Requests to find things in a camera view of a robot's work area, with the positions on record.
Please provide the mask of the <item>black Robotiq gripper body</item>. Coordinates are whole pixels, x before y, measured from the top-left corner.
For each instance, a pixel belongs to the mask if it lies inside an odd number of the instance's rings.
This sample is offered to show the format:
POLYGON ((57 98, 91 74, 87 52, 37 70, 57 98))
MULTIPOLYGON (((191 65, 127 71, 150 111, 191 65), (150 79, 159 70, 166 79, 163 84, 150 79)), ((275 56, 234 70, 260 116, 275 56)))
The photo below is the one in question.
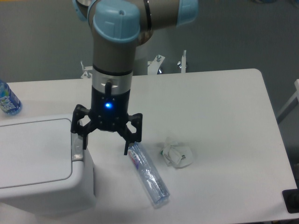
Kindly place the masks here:
POLYGON ((106 96, 92 88, 90 120, 103 131, 115 132, 123 129, 128 122, 128 102, 130 91, 106 96))

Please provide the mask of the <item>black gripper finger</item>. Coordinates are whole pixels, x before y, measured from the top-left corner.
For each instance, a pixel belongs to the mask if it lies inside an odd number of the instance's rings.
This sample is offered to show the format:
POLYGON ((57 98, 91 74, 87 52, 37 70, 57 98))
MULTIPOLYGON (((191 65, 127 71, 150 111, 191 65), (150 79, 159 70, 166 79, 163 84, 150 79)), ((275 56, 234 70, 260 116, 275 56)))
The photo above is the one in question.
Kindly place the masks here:
POLYGON ((135 142, 142 141, 142 114, 126 114, 124 117, 120 117, 116 122, 116 131, 125 140, 124 155, 127 155, 130 146, 135 142), (134 133, 128 128, 128 122, 136 129, 134 133))
POLYGON ((78 104, 75 106, 71 121, 71 133, 76 133, 79 137, 82 137, 83 150, 87 149, 88 134, 95 130, 95 123, 94 121, 92 121, 91 118, 89 118, 90 121, 86 125, 82 126, 80 124, 80 120, 83 119, 85 116, 89 116, 89 112, 89 109, 78 104))

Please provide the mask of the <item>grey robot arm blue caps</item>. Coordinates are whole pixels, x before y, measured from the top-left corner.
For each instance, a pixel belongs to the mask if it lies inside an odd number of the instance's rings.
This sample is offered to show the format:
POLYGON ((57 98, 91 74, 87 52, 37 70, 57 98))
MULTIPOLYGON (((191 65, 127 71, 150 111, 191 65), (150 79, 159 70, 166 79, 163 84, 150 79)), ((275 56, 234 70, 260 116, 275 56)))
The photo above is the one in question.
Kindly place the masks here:
POLYGON ((75 0, 80 20, 93 36, 91 107, 77 105, 71 132, 88 145, 94 130, 117 132, 130 147, 142 140, 142 114, 128 114, 136 48, 141 36, 181 26, 198 15, 196 0, 75 0))

